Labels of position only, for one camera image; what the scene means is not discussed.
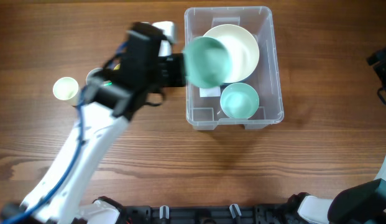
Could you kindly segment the cream cup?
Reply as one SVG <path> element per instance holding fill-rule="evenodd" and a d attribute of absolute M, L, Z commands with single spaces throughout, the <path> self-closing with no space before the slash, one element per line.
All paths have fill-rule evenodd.
<path fill-rule="evenodd" d="M 79 84 L 72 77 L 60 78 L 53 85 L 53 95 L 60 101 L 76 106 L 80 95 Z"/>

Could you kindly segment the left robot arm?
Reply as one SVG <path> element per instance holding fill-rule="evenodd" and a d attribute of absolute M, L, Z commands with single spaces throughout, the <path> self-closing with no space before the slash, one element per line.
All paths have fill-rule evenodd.
<path fill-rule="evenodd" d="M 78 91 L 78 120 L 47 173 L 20 204 L 7 204 L 3 223 L 121 223 L 110 199 L 80 205 L 93 173 L 148 95 L 186 83 L 183 54 L 175 54 L 175 24 L 136 22 L 119 50 Z"/>

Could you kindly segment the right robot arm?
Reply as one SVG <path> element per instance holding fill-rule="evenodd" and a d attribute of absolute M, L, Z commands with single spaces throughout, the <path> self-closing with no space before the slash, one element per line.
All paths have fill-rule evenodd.
<path fill-rule="evenodd" d="M 367 58 L 382 86 L 377 95 L 386 106 L 386 47 Z M 386 223 L 386 156 L 375 179 L 347 189 L 334 199 L 303 197 L 297 213 L 308 223 Z"/>

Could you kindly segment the cream bowl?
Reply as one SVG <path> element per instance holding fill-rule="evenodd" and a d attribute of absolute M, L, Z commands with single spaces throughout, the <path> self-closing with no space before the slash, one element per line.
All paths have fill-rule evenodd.
<path fill-rule="evenodd" d="M 260 50 L 255 37 L 245 28 L 234 24 L 222 24 L 204 34 L 219 40 L 231 57 L 231 72 L 225 83 L 241 82 L 256 69 Z"/>

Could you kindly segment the mint small bowl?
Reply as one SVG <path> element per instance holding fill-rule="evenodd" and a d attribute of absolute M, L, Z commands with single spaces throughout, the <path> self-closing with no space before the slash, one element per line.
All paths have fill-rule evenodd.
<path fill-rule="evenodd" d="M 259 109 L 257 91 L 246 83 L 232 83 L 221 93 L 220 106 L 229 118 L 248 119 Z"/>
<path fill-rule="evenodd" d="M 213 37 L 196 37 L 183 49 L 186 79 L 198 88 L 222 85 L 232 70 L 226 46 Z"/>

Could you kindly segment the grey cup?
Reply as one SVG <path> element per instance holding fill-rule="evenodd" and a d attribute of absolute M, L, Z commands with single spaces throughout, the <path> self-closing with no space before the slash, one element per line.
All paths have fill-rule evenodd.
<path fill-rule="evenodd" d="M 102 68 L 94 68 L 92 69 L 86 76 L 86 84 L 90 84 L 92 80 L 95 78 L 96 74 L 100 72 Z"/>

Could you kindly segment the clear plastic storage container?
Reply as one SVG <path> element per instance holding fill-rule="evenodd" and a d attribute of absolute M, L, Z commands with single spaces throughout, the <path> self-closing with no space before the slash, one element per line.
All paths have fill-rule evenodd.
<path fill-rule="evenodd" d="M 284 118 L 282 91 L 272 11 L 265 6 L 191 7 L 185 11 L 185 42 L 203 36 L 211 28 L 234 24 L 248 30 L 256 39 L 260 59 L 254 72 L 243 82 L 259 95 L 259 109 L 249 119 L 227 117 L 220 106 L 220 97 L 200 97 L 200 89 L 186 88 L 186 120 L 197 130 L 214 130 L 219 125 L 243 125 L 246 129 L 262 129 L 280 123 Z"/>

